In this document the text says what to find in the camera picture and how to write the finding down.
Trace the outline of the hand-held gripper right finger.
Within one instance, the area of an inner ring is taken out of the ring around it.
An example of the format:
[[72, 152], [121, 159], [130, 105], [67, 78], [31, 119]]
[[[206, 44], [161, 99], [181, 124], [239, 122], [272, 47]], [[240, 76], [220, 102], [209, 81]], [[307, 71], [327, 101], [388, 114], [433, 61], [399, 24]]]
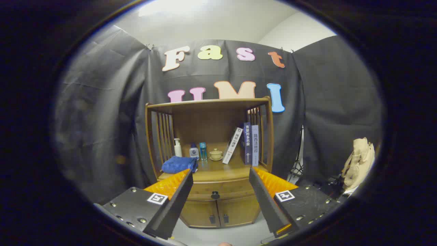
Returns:
[[298, 187], [258, 167], [250, 168], [249, 181], [267, 227], [276, 238], [309, 227], [340, 205], [317, 188]]

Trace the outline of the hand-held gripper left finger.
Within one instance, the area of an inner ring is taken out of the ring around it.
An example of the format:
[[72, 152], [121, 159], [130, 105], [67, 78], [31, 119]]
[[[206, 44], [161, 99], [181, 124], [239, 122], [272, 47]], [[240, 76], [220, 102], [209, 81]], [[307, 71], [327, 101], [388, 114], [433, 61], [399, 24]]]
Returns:
[[193, 185], [191, 169], [145, 189], [131, 187], [102, 206], [102, 212], [141, 236], [172, 236]]

